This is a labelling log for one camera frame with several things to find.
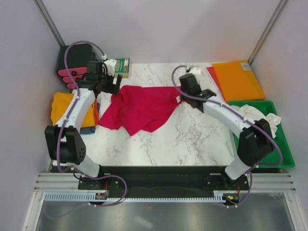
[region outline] white wall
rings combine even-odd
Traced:
[[[43,0],[65,43],[133,63],[248,59],[279,0]]]
[[[308,1],[289,1],[252,65],[282,117],[295,168],[291,170],[308,216]]]
[[[21,230],[38,172],[59,47],[32,0],[0,1],[0,230]]]

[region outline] white marble surface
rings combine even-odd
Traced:
[[[123,85],[142,87],[172,86],[171,73],[179,64],[133,64],[129,79]],[[217,92],[206,67],[200,63],[204,77],[202,89]],[[111,95],[98,97],[100,115],[110,105]],[[217,166],[233,160],[231,136],[227,127],[216,119],[181,103],[169,120],[153,133],[139,131],[130,137],[125,128],[109,130],[97,126],[95,134],[82,135],[87,155],[105,166]]]

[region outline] green box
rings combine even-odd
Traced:
[[[229,105],[235,105],[238,107],[242,107],[245,104],[255,107],[256,109],[258,109],[260,112],[262,112],[265,116],[268,115],[268,113],[273,113],[275,115],[277,115],[275,106],[273,104],[272,101],[269,100],[258,100],[258,101],[231,101],[229,102]],[[235,146],[236,149],[238,147],[239,144],[239,140],[238,138],[234,136],[234,141],[235,141]],[[277,126],[277,131],[276,131],[276,137],[274,139],[274,141],[277,143],[278,147],[280,148],[282,155],[283,155],[283,162],[280,166],[281,168],[287,168],[287,167],[294,167],[295,163],[288,145],[288,142],[284,136],[284,132],[282,129],[281,124],[279,124]],[[273,151],[271,154],[269,154],[267,157],[265,157],[262,160],[262,163],[266,163],[266,164],[276,164],[279,162],[279,154],[277,152],[277,150]],[[270,166],[261,166],[260,168],[273,168]]]
[[[130,59],[116,59],[115,78],[121,74],[123,78],[128,78],[130,75],[131,63]]]

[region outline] white cloth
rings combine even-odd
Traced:
[[[262,112],[260,112],[258,109],[255,107],[249,106],[249,105],[244,105],[242,107],[238,106],[231,106],[232,108],[236,109],[240,113],[242,113],[245,117],[252,118],[254,120],[260,120],[260,119],[265,119],[268,121],[270,124],[270,130],[273,138],[276,137],[276,131],[277,131],[277,125],[281,123],[281,117],[278,115],[275,115],[273,113],[269,113],[267,116],[263,115]]]

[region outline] glass panel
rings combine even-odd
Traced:
[[[84,202],[44,202],[59,216]],[[59,218],[41,214],[38,231],[292,231],[283,195],[251,194],[238,208],[211,203],[126,202],[106,208],[85,206]]]

